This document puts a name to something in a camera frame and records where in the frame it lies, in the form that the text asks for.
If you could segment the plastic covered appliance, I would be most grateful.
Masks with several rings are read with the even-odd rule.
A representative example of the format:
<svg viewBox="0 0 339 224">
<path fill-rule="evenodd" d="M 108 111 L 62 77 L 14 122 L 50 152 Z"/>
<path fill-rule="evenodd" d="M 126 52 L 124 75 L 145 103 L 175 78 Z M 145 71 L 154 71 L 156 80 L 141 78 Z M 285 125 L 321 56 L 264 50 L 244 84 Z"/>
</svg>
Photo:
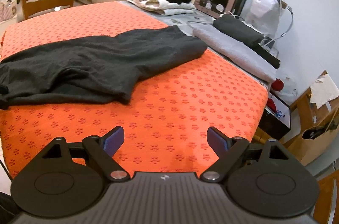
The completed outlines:
<svg viewBox="0 0 339 224">
<path fill-rule="evenodd" d="M 280 19 L 287 10 L 291 16 L 288 28 L 277 35 Z M 283 0 L 247 0 L 242 12 L 244 22 L 264 35 L 266 40 L 276 41 L 283 38 L 291 30 L 294 22 L 292 7 Z"/>
</svg>

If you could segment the dark grey sweatpants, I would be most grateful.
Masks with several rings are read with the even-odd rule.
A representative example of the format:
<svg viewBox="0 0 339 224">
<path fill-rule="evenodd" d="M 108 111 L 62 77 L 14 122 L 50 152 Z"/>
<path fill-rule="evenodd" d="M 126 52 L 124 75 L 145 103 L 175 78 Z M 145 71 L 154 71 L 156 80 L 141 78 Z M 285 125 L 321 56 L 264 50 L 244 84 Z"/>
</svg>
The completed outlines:
<svg viewBox="0 0 339 224">
<path fill-rule="evenodd" d="M 127 104 L 138 81 L 201 57 L 206 44 L 177 26 L 89 36 L 1 61 L 1 108 L 50 103 Z"/>
</svg>

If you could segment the dark grey folded garment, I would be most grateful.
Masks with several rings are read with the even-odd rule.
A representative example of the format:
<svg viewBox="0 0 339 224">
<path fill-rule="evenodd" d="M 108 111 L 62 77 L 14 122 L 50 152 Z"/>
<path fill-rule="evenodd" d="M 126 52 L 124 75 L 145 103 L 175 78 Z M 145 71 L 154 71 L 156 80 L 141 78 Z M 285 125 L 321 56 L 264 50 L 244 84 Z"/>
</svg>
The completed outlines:
<svg viewBox="0 0 339 224">
<path fill-rule="evenodd" d="M 260 32 L 257 32 L 230 14 L 225 14 L 215 19 L 213 27 L 231 38 L 244 43 L 249 48 L 255 47 L 264 39 L 264 35 Z"/>
</svg>

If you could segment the orange floral table mat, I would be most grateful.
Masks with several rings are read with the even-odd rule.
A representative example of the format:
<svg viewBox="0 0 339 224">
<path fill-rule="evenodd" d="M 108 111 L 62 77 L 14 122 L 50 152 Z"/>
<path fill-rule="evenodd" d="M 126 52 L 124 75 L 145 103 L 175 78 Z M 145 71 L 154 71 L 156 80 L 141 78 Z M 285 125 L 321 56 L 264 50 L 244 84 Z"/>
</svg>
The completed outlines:
<svg viewBox="0 0 339 224">
<path fill-rule="evenodd" d="M 56 41 L 91 35 L 115 36 L 165 24 L 119 2 L 63 9 L 9 26 L 1 57 Z M 146 81 L 131 103 L 12 106 L 1 111 L 5 164 L 16 176 L 53 138 L 80 142 L 122 126 L 125 140 L 114 155 L 127 172 L 201 173 L 216 161 L 206 132 L 216 127 L 229 137 L 251 140 L 268 90 L 212 51 Z"/>
</svg>

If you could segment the wooden chair with bag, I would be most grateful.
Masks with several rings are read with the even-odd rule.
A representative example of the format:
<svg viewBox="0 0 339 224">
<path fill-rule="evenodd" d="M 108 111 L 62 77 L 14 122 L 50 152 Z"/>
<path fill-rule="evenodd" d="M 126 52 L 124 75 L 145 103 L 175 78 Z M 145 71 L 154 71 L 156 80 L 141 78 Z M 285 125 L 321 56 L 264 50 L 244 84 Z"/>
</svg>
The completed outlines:
<svg viewBox="0 0 339 224">
<path fill-rule="evenodd" d="M 321 75 L 325 74 L 328 74 L 328 72 L 323 71 L 321 73 Z M 300 119 L 300 132 L 284 144 L 286 148 L 298 135 L 304 131 L 313 127 L 323 127 L 338 116 L 338 98 L 327 102 L 319 109 L 317 109 L 314 103 L 310 102 L 310 98 L 311 90 L 309 86 L 309 88 L 290 106 L 291 111 L 298 111 Z"/>
</svg>

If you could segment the brown tote bag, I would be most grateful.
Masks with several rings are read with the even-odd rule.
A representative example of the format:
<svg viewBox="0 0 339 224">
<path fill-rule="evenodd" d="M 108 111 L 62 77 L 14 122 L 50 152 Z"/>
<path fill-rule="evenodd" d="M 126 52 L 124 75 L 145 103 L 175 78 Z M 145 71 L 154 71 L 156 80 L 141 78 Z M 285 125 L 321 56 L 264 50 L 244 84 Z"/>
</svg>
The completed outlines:
<svg viewBox="0 0 339 224">
<path fill-rule="evenodd" d="M 338 116 L 323 127 L 313 127 L 298 135 L 287 147 L 304 166 L 322 155 L 338 135 Z"/>
</svg>

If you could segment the beige cloth on chair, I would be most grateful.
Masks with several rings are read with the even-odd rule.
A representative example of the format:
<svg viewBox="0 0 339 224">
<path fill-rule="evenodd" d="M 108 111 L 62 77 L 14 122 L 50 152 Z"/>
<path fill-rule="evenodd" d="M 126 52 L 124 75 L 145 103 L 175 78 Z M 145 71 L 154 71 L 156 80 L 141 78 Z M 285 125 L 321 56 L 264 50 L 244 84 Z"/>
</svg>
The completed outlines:
<svg viewBox="0 0 339 224">
<path fill-rule="evenodd" d="M 329 74 L 319 76 L 316 81 L 310 85 L 310 90 L 310 102 L 314 103 L 317 109 L 339 96 L 339 89 Z"/>
</svg>

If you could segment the white folded padded jacket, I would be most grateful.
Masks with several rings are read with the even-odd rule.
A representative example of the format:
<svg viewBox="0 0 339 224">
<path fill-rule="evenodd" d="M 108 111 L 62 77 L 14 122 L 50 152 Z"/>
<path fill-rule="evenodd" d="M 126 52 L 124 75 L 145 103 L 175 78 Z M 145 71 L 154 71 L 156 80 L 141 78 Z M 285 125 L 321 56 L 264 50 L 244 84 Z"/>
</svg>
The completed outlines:
<svg viewBox="0 0 339 224">
<path fill-rule="evenodd" d="M 173 16 L 176 14 L 193 14 L 195 6 L 193 3 L 171 3 L 167 0 L 127 0 L 135 6 L 155 12 L 162 16 Z"/>
</svg>

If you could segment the light grey folded garment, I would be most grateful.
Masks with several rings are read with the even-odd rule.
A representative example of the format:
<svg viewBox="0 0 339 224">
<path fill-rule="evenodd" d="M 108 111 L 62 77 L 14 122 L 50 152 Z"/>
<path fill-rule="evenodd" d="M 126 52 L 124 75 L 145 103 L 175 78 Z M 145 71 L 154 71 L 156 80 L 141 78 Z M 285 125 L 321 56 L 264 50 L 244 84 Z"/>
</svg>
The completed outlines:
<svg viewBox="0 0 339 224">
<path fill-rule="evenodd" d="M 220 32 L 210 24 L 195 24 L 192 26 L 192 33 L 258 79 L 267 83 L 276 81 L 276 69 L 244 43 Z"/>
</svg>

